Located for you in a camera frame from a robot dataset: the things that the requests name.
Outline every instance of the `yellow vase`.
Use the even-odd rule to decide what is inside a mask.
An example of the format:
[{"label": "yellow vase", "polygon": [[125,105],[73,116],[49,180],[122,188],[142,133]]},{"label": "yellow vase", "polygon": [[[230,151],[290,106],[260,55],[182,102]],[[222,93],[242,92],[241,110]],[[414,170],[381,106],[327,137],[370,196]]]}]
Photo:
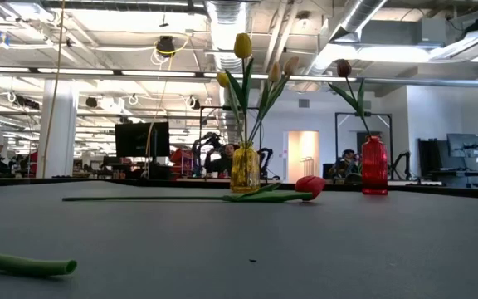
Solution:
[{"label": "yellow vase", "polygon": [[234,193],[256,191],[261,187],[259,176],[259,155],[252,144],[241,144],[241,148],[233,154],[230,189]]}]

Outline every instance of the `gray table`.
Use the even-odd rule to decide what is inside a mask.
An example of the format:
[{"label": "gray table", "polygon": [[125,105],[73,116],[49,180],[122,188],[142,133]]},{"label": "gray table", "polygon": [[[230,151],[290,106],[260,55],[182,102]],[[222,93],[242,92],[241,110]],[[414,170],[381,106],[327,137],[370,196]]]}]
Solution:
[{"label": "gray table", "polygon": [[323,192],[313,204],[61,201],[226,192],[0,187],[0,252],[79,262],[64,278],[0,274],[0,298],[478,298],[478,199]]}]

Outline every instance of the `glass vase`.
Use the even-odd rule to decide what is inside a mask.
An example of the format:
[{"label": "glass vase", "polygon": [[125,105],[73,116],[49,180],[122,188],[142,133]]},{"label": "glass vase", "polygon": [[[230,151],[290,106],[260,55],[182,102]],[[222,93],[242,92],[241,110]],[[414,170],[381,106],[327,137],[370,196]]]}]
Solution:
[{"label": "glass vase", "polygon": [[388,158],[379,136],[369,136],[363,145],[363,194],[388,194]]},{"label": "glass vase", "polygon": [[252,144],[241,144],[233,154],[230,189],[234,193],[257,191],[261,187],[259,155]]}]

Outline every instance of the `red vase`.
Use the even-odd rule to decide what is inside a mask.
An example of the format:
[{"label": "red vase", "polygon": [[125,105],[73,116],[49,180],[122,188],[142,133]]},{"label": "red vase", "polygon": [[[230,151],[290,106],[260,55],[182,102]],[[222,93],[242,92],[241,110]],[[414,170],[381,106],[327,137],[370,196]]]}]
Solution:
[{"label": "red vase", "polygon": [[388,158],[379,136],[368,137],[363,145],[363,193],[388,194]]}]

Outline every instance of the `white pillar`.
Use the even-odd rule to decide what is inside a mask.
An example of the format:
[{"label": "white pillar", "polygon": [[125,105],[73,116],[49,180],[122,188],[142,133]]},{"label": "white pillar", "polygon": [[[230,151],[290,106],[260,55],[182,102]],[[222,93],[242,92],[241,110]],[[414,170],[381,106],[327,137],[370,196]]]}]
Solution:
[{"label": "white pillar", "polygon": [[[47,127],[51,115],[55,82],[46,80],[41,107],[40,144],[38,147],[37,178],[49,179],[55,175],[72,175],[73,149],[76,131],[76,112],[79,91],[71,81],[58,81],[55,111],[51,120],[51,133],[46,151]],[[44,159],[46,158],[45,175]]]}]

